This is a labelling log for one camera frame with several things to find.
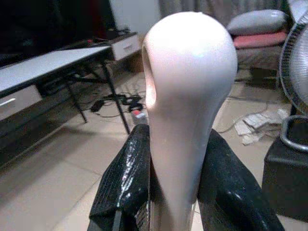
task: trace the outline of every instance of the gray pillow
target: gray pillow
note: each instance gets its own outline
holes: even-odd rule
[[[286,23],[287,15],[278,10],[251,11],[233,18],[227,26],[232,35],[274,33]]]

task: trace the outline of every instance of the curtain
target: curtain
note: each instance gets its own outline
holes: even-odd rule
[[[273,9],[287,13],[287,0],[159,0],[163,17],[182,11],[203,12],[226,26],[245,12]]]

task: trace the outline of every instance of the table drawer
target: table drawer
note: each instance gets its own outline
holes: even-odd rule
[[[42,99],[37,88],[32,85],[0,99],[0,120],[3,120]]]
[[[138,35],[115,42],[111,46],[115,60],[123,59],[140,50]]]

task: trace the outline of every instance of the drawer handle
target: drawer handle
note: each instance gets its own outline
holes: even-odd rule
[[[129,44],[129,45],[125,46],[124,49],[127,50],[127,49],[131,48],[132,46],[133,46],[133,44]]]
[[[3,107],[3,106],[5,106],[5,105],[7,105],[7,104],[9,104],[11,102],[14,102],[15,100],[16,100],[15,98],[12,98],[12,99],[9,99],[9,100],[7,100],[7,101],[5,101],[3,103],[0,103],[0,107]]]

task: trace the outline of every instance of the television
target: television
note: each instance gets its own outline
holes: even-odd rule
[[[108,0],[1,0],[0,67],[115,28]]]

